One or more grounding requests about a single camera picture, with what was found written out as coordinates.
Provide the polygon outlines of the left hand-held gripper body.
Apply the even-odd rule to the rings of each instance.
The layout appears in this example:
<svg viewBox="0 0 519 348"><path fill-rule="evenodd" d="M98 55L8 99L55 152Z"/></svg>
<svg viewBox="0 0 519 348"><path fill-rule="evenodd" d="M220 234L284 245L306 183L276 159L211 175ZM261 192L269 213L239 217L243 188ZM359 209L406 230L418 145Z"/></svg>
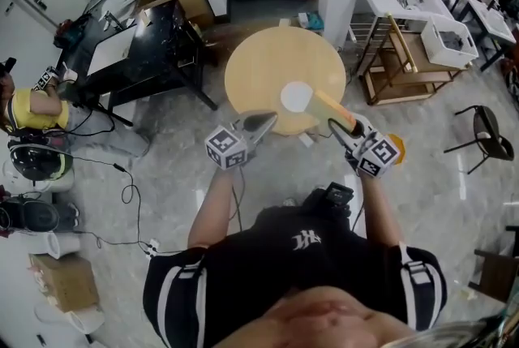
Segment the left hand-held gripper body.
<svg viewBox="0 0 519 348"><path fill-rule="evenodd" d="M220 169L245 165L255 156L257 130L241 121L219 125L204 141L205 151Z"/></svg>

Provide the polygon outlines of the white round plate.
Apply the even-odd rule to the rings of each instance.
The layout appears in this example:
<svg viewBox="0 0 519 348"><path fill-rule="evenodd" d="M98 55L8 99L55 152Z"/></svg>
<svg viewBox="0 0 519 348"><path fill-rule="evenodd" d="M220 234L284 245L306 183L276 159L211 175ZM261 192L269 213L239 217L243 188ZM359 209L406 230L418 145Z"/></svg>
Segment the white round plate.
<svg viewBox="0 0 519 348"><path fill-rule="evenodd" d="M292 113L303 113L313 97L312 87L302 81L288 83L281 90L281 104Z"/></svg>

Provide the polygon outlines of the person's left forearm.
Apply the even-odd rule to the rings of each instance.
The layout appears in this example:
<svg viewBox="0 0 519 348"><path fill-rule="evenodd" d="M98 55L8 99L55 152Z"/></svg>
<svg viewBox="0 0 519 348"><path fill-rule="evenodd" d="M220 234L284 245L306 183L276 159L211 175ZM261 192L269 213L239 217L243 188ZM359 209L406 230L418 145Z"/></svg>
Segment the person's left forearm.
<svg viewBox="0 0 519 348"><path fill-rule="evenodd" d="M236 169L216 170L188 234L188 249L208 248L226 237L235 174Z"/></svg>

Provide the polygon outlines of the person's right forearm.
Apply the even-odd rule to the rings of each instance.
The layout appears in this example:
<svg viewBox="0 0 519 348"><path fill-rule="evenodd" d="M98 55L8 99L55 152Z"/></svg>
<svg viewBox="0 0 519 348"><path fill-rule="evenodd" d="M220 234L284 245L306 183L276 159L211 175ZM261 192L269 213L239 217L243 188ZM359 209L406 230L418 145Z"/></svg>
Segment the person's right forearm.
<svg viewBox="0 0 519 348"><path fill-rule="evenodd" d="M367 239L387 247L404 242L400 225L390 207L381 181L361 173Z"/></svg>

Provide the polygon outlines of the wooden shelf cart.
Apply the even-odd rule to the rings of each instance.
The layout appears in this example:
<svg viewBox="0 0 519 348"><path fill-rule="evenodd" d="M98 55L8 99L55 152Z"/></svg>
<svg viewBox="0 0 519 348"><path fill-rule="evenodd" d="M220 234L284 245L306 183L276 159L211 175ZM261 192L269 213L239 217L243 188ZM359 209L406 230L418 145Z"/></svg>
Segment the wooden shelf cart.
<svg viewBox="0 0 519 348"><path fill-rule="evenodd" d="M405 29L403 19L387 14L375 21L356 75L368 105L389 105L431 98L471 66L430 62L420 35Z"/></svg>

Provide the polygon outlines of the round wooden side table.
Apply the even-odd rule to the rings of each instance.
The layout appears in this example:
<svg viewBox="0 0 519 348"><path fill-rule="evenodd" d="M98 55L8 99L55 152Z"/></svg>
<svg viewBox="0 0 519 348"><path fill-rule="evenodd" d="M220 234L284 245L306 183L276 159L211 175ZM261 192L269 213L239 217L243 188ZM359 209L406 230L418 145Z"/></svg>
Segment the round wooden side table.
<svg viewBox="0 0 519 348"><path fill-rule="evenodd" d="M234 110L278 113L273 131L298 135L318 125L305 113L292 113L281 103L289 83L303 82L341 101L346 72L336 49L323 37L304 28L276 26L242 41L225 67L225 92Z"/></svg>

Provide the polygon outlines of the black metal chair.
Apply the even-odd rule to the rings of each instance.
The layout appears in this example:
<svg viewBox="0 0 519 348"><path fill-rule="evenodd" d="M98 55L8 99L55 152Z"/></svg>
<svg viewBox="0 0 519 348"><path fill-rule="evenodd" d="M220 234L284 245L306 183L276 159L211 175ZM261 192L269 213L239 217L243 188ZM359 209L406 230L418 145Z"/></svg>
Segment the black metal chair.
<svg viewBox="0 0 519 348"><path fill-rule="evenodd" d="M465 144L445 149L444 154L476 144L482 153L483 158L476 166L467 172L468 175L472 174L489 159L514 161L514 148L510 141L500 134L500 125L494 112L485 105L471 105L461 111L457 111L454 115L459 116L469 112L470 110L474 111L474 139Z"/></svg>

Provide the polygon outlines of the white plastic basket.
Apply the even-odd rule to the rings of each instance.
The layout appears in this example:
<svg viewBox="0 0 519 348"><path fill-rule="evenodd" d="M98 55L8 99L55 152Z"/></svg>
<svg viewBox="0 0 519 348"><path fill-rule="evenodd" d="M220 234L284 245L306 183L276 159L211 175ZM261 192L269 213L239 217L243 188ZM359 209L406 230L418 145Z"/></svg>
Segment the white plastic basket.
<svg viewBox="0 0 519 348"><path fill-rule="evenodd" d="M455 20L431 16L420 37L432 64L465 69L478 58L478 49L468 28Z"/></svg>

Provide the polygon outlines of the large cardboard box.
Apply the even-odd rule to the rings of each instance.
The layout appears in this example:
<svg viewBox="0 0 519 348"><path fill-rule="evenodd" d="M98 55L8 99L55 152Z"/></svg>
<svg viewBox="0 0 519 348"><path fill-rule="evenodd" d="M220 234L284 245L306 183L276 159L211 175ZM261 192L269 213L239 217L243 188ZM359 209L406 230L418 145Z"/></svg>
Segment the large cardboard box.
<svg viewBox="0 0 519 348"><path fill-rule="evenodd" d="M171 1L173 0L139 0L134 12L139 13L141 10L151 9ZM202 29L214 25L214 14L212 13L212 8L208 4L207 0L178 1L182 5L186 17L192 23L198 24Z"/></svg>

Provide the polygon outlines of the person's black T-shirt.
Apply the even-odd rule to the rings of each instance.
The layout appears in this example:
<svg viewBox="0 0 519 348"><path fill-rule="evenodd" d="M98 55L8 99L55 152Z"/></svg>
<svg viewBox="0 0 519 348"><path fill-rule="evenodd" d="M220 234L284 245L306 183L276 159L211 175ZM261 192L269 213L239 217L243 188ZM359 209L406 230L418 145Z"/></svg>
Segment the person's black T-shirt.
<svg viewBox="0 0 519 348"><path fill-rule="evenodd" d="M371 243L342 210L269 208L211 247L152 259L144 312L168 348L213 348L293 290L332 286L412 329L429 329L447 300L429 251Z"/></svg>

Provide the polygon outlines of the white board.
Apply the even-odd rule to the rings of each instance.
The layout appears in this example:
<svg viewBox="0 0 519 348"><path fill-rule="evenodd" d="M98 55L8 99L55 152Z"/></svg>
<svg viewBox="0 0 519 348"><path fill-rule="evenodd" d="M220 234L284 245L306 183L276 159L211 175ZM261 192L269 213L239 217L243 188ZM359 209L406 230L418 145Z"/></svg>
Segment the white board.
<svg viewBox="0 0 519 348"><path fill-rule="evenodd" d="M126 59L136 30L137 26L134 25L98 43L87 76Z"/></svg>

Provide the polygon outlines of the dark wooden chair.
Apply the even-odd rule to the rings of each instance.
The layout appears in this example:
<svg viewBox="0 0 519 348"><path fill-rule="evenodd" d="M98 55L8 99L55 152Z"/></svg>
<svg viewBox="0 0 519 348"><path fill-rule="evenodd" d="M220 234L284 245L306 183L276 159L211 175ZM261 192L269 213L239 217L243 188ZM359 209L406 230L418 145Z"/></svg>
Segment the dark wooden chair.
<svg viewBox="0 0 519 348"><path fill-rule="evenodd" d="M514 282L519 277L519 226L506 226L505 231L514 233L512 255L474 250L474 254L483 259L481 276L479 282L470 281L468 284L471 290L502 303L508 301Z"/></svg>

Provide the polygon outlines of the green and black helmet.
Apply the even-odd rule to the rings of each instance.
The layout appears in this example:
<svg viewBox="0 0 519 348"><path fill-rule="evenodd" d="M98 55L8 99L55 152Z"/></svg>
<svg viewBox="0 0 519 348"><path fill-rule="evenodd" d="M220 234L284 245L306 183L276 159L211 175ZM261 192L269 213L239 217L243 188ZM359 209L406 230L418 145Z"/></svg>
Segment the green and black helmet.
<svg viewBox="0 0 519 348"><path fill-rule="evenodd" d="M73 166L70 145L64 138L11 137L7 147L15 169L31 181L58 180Z"/></svg>

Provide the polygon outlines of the black bag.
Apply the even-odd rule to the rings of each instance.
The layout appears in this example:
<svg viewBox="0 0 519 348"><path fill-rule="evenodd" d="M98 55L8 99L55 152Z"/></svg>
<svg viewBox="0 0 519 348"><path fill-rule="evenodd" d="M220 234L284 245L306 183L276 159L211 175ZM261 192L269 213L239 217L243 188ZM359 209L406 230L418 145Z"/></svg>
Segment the black bag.
<svg viewBox="0 0 519 348"><path fill-rule="evenodd" d="M44 233L55 230L59 221L58 210L42 200L18 195L0 202L0 232Z"/></svg>

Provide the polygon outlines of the brown cardboard box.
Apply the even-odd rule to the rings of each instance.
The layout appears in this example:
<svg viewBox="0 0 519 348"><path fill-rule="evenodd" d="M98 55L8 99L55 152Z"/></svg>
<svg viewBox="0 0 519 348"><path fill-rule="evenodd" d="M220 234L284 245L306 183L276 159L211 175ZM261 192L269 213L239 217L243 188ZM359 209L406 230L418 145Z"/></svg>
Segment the brown cardboard box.
<svg viewBox="0 0 519 348"><path fill-rule="evenodd" d="M31 268L39 274L43 294L56 302L56 307L67 313L90 308L100 301L91 263L68 254L60 259L49 255L29 255Z"/></svg>

